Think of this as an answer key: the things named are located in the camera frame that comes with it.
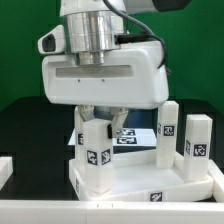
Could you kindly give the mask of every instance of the green background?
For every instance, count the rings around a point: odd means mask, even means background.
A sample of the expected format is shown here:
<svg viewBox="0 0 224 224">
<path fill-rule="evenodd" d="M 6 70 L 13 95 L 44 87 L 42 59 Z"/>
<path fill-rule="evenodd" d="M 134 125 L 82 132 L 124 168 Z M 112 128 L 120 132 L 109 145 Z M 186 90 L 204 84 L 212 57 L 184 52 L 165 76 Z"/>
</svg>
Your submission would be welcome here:
<svg viewBox="0 0 224 224">
<path fill-rule="evenodd" d="M 60 23 L 59 10 L 59 0 L 0 0 L 0 110 L 44 95 L 37 41 Z M 205 100 L 224 114 L 224 1 L 135 17 L 167 43 L 170 96 Z"/>
</svg>

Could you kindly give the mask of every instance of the cable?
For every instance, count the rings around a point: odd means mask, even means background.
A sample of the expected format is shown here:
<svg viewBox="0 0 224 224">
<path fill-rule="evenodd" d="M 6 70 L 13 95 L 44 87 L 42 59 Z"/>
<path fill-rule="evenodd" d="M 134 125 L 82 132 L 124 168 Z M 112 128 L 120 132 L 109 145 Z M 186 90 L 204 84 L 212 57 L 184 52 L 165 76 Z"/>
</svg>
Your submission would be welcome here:
<svg viewBox="0 0 224 224">
<path fill-rule="evenodd" d="M 165 45 L 165 42 L 162 38 L 156 36 L 153 31 L 147 26 L 145 25 L 144 23 L 138 21 L 137 19 L 127 15 L 126 13 L 118 10 L 117 8 L 115 8 L 113 5 L 110 4 L 110 2 L 108 0 L 103 0 L 104 4 L 108 7 L 108 9 L 110 9 L 113 13 L 115 13 L 116 15 L 122 17 L 123 19 L 126 19 L 132 23 L 134 23 L 135 25 L 141 27 L 145 32 L 146 34 L 148 35 L 149 38 L 151 39 L 154 39 L 154 40 L 158 40 L 161 45 L 162 45 L 162 48 L 163 48 L 163 59 L 159 65 L 158 68 L 161 68 L 164 64 L 165 64 L 165 61 L 166 61 L 166 57 L 167 57 L 167 49 L 166 49 L 166 45 Z"/>
</svg>

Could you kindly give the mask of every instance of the white platform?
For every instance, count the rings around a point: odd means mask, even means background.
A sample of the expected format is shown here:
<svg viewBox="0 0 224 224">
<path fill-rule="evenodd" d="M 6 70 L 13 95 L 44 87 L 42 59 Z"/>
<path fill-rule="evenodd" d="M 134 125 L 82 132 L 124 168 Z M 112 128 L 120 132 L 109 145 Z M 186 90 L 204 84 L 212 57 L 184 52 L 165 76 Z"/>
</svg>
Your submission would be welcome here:
<svg viewBox="0 0 224 224">
<path fill-rule="evenodd" d="M 172 169 L 157 168 L 155 161 L 156 150 L 114 155 L 115 183 L 105 194 L 88 191 L 75 160 L 70 161 L 70 180 L 81 201 L 191 202 L 212 196 L 213 179 L 209 175 L 205 181 L 184 182 L 183 157 L 179 154 Z"/>
<path fill-rule="evenodd" d="M 123 157 L 117 164 L 122 161 L 128 163 Z M 181 169 L 182 161 L 177 154 L 175 166 Z M 224 176 L 213 161 L 209 174 L 214 179 L 213 196 L 224 202 Z M 0 201 L 1 224 L 223 224 L 223 220 L 223 203 Z"/>
</svg>

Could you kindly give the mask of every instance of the white plastic casing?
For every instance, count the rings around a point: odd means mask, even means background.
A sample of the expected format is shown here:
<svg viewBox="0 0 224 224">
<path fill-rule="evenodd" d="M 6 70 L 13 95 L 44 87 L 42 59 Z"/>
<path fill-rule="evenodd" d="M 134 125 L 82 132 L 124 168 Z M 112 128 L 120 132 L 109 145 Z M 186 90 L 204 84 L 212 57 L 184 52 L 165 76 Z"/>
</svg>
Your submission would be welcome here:
<svg viewBox="0 0 224 224">
<path fill-rule="evenodd" d="M 55 45 L 56 49 L 53 52 L 45 52 L 43 49 L 43 39 L 47 37 L 48 35 L 52 34 L 55 37 Z M 66 48 L 66 41 L 65 41 L 65 31 L 64 27 L 62 25 L 58 25 L 56 28 L 54 28 L 52 31 L 50 31 L 48 34 L 43 36 L 38 40 L 38 49 L 41 54 L 59 54 L 65 51 Z"/>
<path fill-rule="evenodd" d="M 100 66 L 77 67 L 73 55 L 45 57 L 45 92 L 52 103 L 153 109 L 168 98 L 159 42 L 121 45 Z"/>
<path fill-rule="evenodd" d="M 123 0 L 110 0 L 110 3 L 117 9 L 126 11 Z M 62 0 L 60 16 L 69 14 L 109 11 L 102 0 Z"/>
</svg>

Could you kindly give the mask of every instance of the white cuboid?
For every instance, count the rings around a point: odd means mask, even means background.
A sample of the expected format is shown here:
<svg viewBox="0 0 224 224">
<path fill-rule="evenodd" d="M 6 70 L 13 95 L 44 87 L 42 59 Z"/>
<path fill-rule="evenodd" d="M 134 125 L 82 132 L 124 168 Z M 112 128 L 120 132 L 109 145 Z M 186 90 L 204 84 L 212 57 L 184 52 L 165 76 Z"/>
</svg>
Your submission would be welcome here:
<svg viewBox="0 0 224 224">
<path fill-rule="evenodd" d="M 212 197 L 213 178 L 198 182 L 184 181 L 184 158 L 176 153 L 174 166 L 161 169 L 156 166 L 156 150 L 114 155 L 115 182 L 104 194 L 93 194 L 86 188 L 76 161 L 70 161 L 69 177 L 81 201 L 163 201 L 193 202 Z"/>
<path fill-rule="evenodd" d="M 183 167 L 186 182 L 206 179 L 211 133 L 211 118 L 203 114 L 187 116 Z"/>
<path fill-rule="evenodd" d="M 0 157 L 0 190 L 13 173 L 12 158 Z"/>
<path fill-rule="evenodd" d="M 179 105 L 167 101 L 158 108 L 157 159 L 158 168 L 172 168 L 176 153 Z"/>
</svg>

